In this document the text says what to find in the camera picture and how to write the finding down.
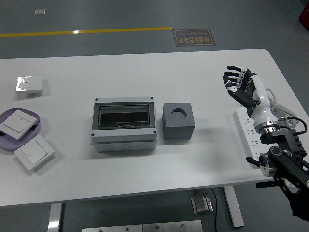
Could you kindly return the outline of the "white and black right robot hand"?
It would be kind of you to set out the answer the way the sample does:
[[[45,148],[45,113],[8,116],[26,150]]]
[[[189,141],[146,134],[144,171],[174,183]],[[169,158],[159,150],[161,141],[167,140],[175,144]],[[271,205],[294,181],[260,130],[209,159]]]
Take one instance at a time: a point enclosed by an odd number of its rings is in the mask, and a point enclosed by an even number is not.
[[[247,109],[253,126],[260,135],[279,129],[279,122],[271,112],[270,100],[262,79],[247,68],[227,66],[223,81],[228,94]]]

